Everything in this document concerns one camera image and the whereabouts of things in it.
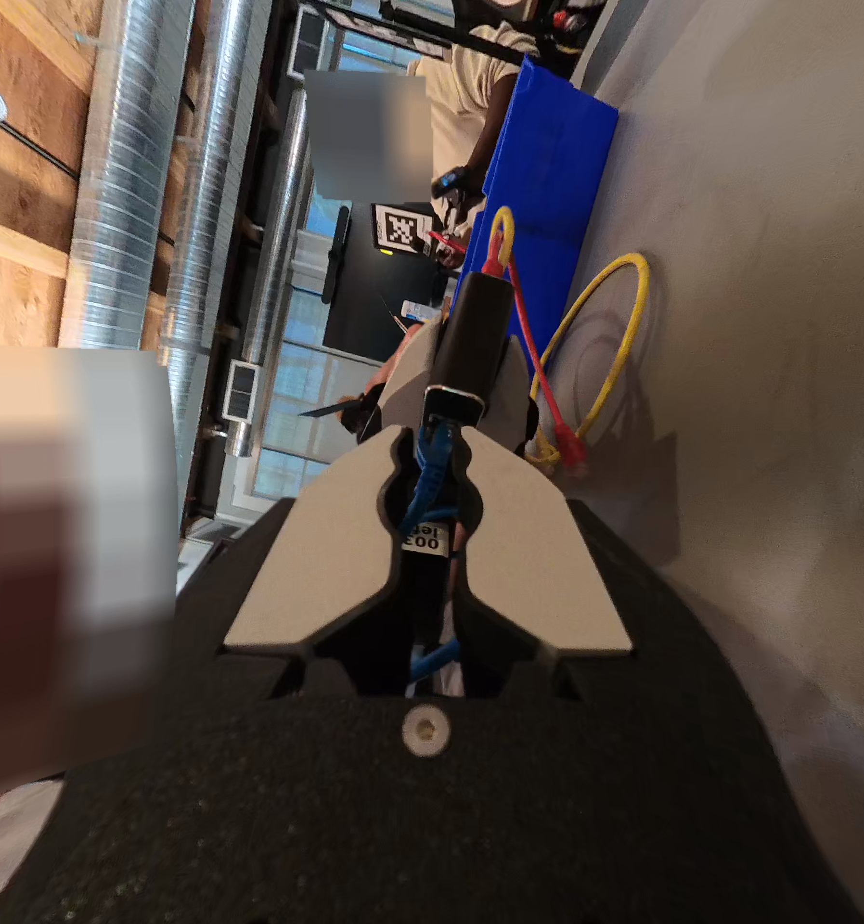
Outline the black board with printed tag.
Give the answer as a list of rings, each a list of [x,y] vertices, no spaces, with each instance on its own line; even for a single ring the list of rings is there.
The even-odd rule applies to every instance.
[[[350,207],[345,259],[327,315],[326,347],[377,362],[394,352],[402,305],[440,308],[456,275],[412,247],[444,226],[429,203]]]

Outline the black ceiling fan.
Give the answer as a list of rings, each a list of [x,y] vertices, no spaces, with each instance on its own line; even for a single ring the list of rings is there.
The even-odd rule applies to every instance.
[[[326,271],[322,285],[321,301],[325,305],[331,305],[335,296],[338,275],[345,259],[350,215],[350,207],[342,205],[336,216],[332,243],[326,255]]]

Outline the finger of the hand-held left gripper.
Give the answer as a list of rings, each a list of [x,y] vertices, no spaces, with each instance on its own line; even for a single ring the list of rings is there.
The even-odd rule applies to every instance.
[[[484,415],[484,435],[523,458],[539,422],[538,405],[530,397],[525,350],[518,338],[511,335]]]
[[[361,439],[356,438],[358,444],[392,424],[418,433],[442,324],[440,319],[427,321],[407,344]]]

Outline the person's left hand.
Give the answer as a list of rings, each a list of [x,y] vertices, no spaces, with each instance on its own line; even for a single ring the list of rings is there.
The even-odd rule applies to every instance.
[[[380,395],[386,387],[387,381],[392,375],[400,357],[404,352],[407,344],[419,332],[422,325],[413,323],[403,334],[402,340],[397,350],[389,359],[369,378],[369,381],[356,396],[345,396],[339,399],[340,402],[353,402],[354,404],[343,410],[337,410],[335,415],[341,426],[348,432],[356,436],[359,440],[371,419],[374,410],[377,408]]]

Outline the white air vent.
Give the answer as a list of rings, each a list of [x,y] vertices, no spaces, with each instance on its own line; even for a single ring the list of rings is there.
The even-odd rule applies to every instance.
[[[324,69],[330,56],[329,23],[317,8],[300,5],[291,35],[287,75],[301,81],[306,72]]]
[[[243,360],[230,361],[221,412],[225,421],[252,424],[261,377],[260,365]]]

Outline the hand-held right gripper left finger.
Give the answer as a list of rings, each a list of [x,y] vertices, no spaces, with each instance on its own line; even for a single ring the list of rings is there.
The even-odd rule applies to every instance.
[[[292,504],[224,638],[230,653],[311,653],[392,593],[402,539],[384,498],[413,433],[391,425],[338,458]]]

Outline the silver ventilation duct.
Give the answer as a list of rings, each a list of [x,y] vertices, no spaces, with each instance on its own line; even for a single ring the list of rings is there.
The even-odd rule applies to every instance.
[[[299,86],[291,93],[285,130],[278,149],[241,358],[233,360],[230,366],[227,397],[239,398],[240,385],[249,385],[251,389],[248,396],[242,398],[244,405],[238,417],[229,410],[230,404],[225,403],[224,416],[230,420],[225,449],[228,456],[241,458],[252,454],[254,425],[261,417],[257,408],[269,343],[299,227],[301,202],[311,176],[307,94],[303,86]]]
[[[194,8],[103,3],[60,347],[141,344]]]
[[[157,358],[186,481],[250,138],[272,2],[212,2]]]

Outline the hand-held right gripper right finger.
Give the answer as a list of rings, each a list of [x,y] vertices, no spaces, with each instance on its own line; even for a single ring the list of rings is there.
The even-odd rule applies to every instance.
[[[478,430],[462,439],[483,505],[466,547],[472,598],[552,656],[625,655],[633,642],[564,494]]]

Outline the small blue plastic bin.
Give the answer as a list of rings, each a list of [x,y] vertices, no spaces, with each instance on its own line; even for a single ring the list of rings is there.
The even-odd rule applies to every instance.
[[[506,206],[517,238],[578,248],[618,121],[618,109],[525,59],[485,180],[485,213]]]

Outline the black ethernet adapter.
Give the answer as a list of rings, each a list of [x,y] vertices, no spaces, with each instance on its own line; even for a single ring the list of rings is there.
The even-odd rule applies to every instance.
[[[472,271],[439,339],[426,385],[422,424],[476,426],[484,418],[507,348],[514,295],[507,280]]]

